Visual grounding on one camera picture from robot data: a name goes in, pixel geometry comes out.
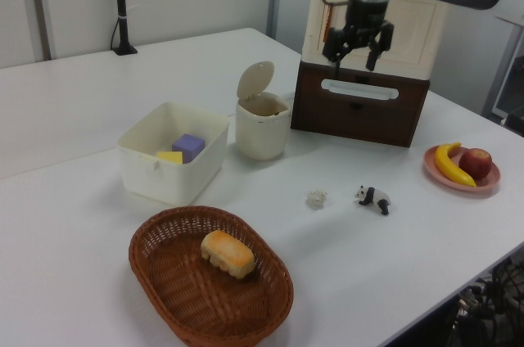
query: purple cube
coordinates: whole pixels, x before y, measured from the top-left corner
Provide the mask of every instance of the purple cube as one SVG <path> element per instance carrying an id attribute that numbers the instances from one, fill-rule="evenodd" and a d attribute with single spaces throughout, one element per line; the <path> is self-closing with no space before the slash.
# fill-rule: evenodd
<path id="1" fill-rule="evenodd" d="M 177 141 L 171 145 L 171 151 L 182 152 L 182 162 L 184 164 L 191 163 L 200 152 L 204 149 L 204 140 L 194 137 L 191 134 L 184 134 Z"/>

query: apple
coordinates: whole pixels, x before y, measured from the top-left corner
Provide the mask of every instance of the apple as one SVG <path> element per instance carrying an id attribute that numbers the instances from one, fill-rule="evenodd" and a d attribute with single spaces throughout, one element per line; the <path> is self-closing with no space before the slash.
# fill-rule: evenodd
<path id="1" fill-rule="evenodd" d="M 480 148 L 466 150 L 458 161 L 459 168 L 466 171 L 476 181 L 490 173 L 492 164 L 491 155 Z"/>

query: pink plate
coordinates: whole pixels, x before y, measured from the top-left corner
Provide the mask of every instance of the pink plate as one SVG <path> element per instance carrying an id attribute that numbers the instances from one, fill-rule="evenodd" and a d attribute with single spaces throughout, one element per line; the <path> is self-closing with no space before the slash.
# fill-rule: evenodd
<path id="1" fill-rule="evenodd" d="M 426 171 L 437 181 L 444 183 L 448 187 L 452 187 L 453 189 L 462 190 L 465 192 L 487 192 L 491 190 L 500 180 L 500 171 L 499 167 L 496 166 L 495 163 L 493 163 L 493 166 L 491 167 L 490 173 L 488 175 L 481 179 L 480 181 L 475 181 L 477 184 L 477 187 L 471 187 L 466 185 L 461 185 L 460 183 L 455 183 L 450 181 L 444 174 L 438 169 L 438 167 L 435 164 L 435 151 L 437 146 L 433 146 L 429 148 L 426 153 L 424 154 L 424 167 L 426 168 Z M 453 149 L 449 153 L 449 158 L 451 161 L 453 161 L 456 165 L 459 165 L 460 156 L 467 150 L 467 148 L 464 148 L 462 146 Z"/>

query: wicker basket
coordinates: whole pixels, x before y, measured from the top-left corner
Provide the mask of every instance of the wicker basket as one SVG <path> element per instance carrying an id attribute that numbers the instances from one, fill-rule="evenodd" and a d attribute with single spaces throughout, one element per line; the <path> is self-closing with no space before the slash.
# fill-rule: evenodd
<path id="1" fill-rule="evenodd" d="M 255 256 L 255 270 L 240 281 L 201 257 L 202 239 L 217 229 Z M 256 345 L 282 324 L 293 303 L 283 262 L 224 210 L 184 206 L 160 212 L 135 232 L 129 262 L 156 311 L 192 347 Z"/>

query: bread roll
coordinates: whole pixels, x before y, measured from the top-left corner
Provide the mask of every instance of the bread roll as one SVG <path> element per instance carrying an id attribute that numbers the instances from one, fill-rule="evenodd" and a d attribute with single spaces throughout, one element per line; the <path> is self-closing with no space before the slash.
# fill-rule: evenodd
<path id="1" fill-rule="evenodd" d="M 253 252 L 226 232 L 215 230 L 201 243 L 202 257 L 237 279 L 255 269 Z"/>

